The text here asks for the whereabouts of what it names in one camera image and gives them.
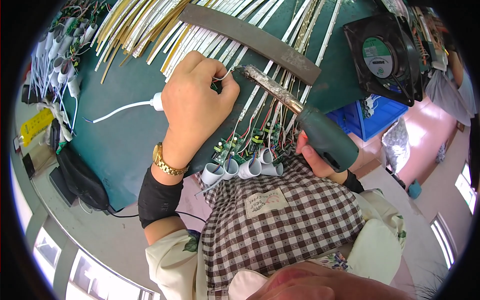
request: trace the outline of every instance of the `black arm sleeve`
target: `black arm sleeve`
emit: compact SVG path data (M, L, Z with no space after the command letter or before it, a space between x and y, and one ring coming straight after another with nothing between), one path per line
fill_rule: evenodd
M347 180L345 180L345 182L343 183L343 186L345 186L346 188L348 188L349 190L357 194L363 192L364 191L363 186L360 183L360 181L357 179L357 176L355 176L355 174L350 172L350 170L347 170L347 172L348 172Z
M179 216L175 210L182 189L183 180L175 185L161 184L153 177L151 168L148 168L138 195L138 217L142 228L169 216Z

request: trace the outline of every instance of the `hand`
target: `hand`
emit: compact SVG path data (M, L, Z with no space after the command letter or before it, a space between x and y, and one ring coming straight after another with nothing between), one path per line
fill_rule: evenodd
M335 173L332 167L318 155L315 149L312 146L307 145L307 142L308 137L305 134L305 131L302 130L297 140L297 149L295 150L295 152L298 154L303 154L303 157L308 162L308 164L312 168L313 173L317 177L328 177L330 180L333 180L339 184L343 184L345 180L347 180L347 171Z
M162 91L162 104L169 127L163 141L164 161L183 168L203 143L227 118L240 92L228 74L222 80L222 93L210 88L212 77L227 73L218 60L192 51L177 65Z

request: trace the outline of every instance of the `cooling fan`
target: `cooling fan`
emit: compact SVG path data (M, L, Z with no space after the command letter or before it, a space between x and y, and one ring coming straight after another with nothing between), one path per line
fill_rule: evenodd
M407 19L385 13L343 25L365 91L413 106L422 101L420 55Z

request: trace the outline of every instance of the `gold watch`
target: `gold watch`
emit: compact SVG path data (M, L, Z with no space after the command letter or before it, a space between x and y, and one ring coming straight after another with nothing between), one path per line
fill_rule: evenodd
M182 175L188 170L190 164L188 164L183 169L175 169L167 165L162 158L162 142L159 142L155 145L153 149L153 163L156 164L162 171L170 175Z

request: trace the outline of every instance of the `soldering iron handle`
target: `soldering iron handle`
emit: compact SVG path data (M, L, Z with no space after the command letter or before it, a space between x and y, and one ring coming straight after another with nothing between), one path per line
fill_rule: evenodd
M357 145L317 108L306 105L297 121L307 134L309 144L335 172L345 171L357 160Z

